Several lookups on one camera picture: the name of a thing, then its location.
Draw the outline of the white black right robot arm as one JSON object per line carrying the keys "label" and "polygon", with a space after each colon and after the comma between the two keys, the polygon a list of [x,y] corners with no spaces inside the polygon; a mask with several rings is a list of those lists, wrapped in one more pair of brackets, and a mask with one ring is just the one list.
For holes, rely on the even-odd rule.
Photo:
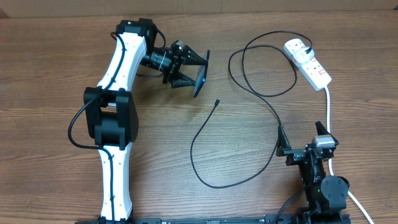
{"label": "white black right robot arm", "polygon": [[[326,175],[323,163],[334,157],[336,138],[321,122],[316,122],[317,135],[303,149],[292,149],[283,129],[278,127],[277,156],[285,157],[287,166],[298,166],[303,189],[289,198],[276,215],[276,223],[350,223],[346,208],[349,182],[341,176]],[[307,206],[293,215],[282,216],[284,208],[304,193]]]}

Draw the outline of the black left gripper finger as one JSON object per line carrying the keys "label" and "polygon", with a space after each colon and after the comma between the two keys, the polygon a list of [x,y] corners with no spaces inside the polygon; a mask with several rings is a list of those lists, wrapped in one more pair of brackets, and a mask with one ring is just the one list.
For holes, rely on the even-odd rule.
{"label": "black left gripper finger", "polygon": [[208,65],[207,59],[200,57],[189,46],[185,46],[182,50],[183,65]]}
{"label": "black left gripper finger", "polygon": [[194,79],[186,76],[182,72],[178,72],[178,74],[174,76],[173,80],[170,83],[171,83],[171,88],[181,88],[181,87],[196,85],[196,81]]}

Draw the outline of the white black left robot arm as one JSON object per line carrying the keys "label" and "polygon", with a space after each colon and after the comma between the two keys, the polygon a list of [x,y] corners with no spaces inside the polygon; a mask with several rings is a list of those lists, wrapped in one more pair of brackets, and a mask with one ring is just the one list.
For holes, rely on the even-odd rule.
{"label": "white black left robot arm", "polygon": [[132,86],[140,65],[158,70],[172,88],[193,86],[198,95],[206,81],[210,52],[199,56],[182,41],[155,47],[159,34],[150,19],[122,20],[116,26],[116,48],[108,70],[95,88],[86,88],[88,132],[95,141],[103,169],[103,205],[95,223],[130,223],[129,158],[139,119]]}

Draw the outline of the black smartphone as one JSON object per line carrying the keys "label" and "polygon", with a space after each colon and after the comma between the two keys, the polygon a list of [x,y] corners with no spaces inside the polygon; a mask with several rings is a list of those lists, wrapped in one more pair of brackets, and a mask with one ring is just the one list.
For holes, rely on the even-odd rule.
{"label": "black smartphone", "polygon": [[206,76],[208,71],[208,62],[210,59],[210,50],[207,50],[206,54],[204,55],[205,64],[200,65],[197,73],[197,78],[195,81],[195,89],[193,92],[193,97],[196,98],[206,82]]}

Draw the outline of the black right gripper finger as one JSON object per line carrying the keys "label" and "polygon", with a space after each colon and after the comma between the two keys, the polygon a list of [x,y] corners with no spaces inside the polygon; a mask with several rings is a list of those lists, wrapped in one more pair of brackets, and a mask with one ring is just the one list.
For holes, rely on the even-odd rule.
{"label": "black right gripper finger", "polygon": [[330,134],[330,132],[326,129],[326,127],[324,127],[324,125],[320,121],[317,121],[315,123],[315,126],[316,126],[316,129],[317,129],[317,135],[318,136]]}
{"label": "black right gripper finger", "polygon": [[277,144],[276,155],[278,157],[286,156],[289,153],[289,151],[291,151],[291,150],[292,150],[292,148],[291,148],[291,145],[287,138],[287,135],[284,131],[284,126],[279,125],[278,126],[278,144]]}

